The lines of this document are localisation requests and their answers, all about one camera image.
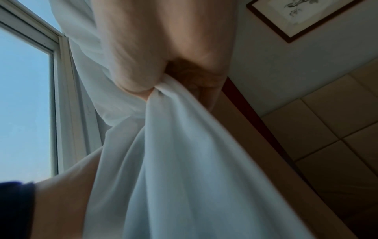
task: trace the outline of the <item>window frame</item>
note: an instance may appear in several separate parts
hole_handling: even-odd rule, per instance
[[[0,0],[0,28],[50,55],[52,175],[101,147],[96,111],[79,80],[68,38],[16,0]]]

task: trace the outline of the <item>bare skin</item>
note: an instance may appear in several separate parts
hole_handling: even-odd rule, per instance
[[[167,73],[212,109],[227,78],[236,0],[92,0],[118,87],[148,99]],[[32,239],[82,237],[102,149],[38,183]]]
[[[227,78],[236,0],[92,0],[114,82],[147,100],[168,73],[209,109]]]

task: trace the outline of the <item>blue sky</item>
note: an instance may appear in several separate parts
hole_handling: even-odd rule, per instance
[[[20,0],[59,29],[48,0]],[[51,176],[49,55],[0,28],[0,182]]]

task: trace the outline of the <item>white curtain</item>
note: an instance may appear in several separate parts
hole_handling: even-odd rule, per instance
[[[85,239],[313,238],[249,155],[175,79],[165,75],[147,103],[112,83],[89,1],[51,5],[95,108],[113,126]]]

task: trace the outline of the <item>painting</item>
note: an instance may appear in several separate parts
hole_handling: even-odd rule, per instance
[[[290,43],[361,1],[253,0],[247,8]]]

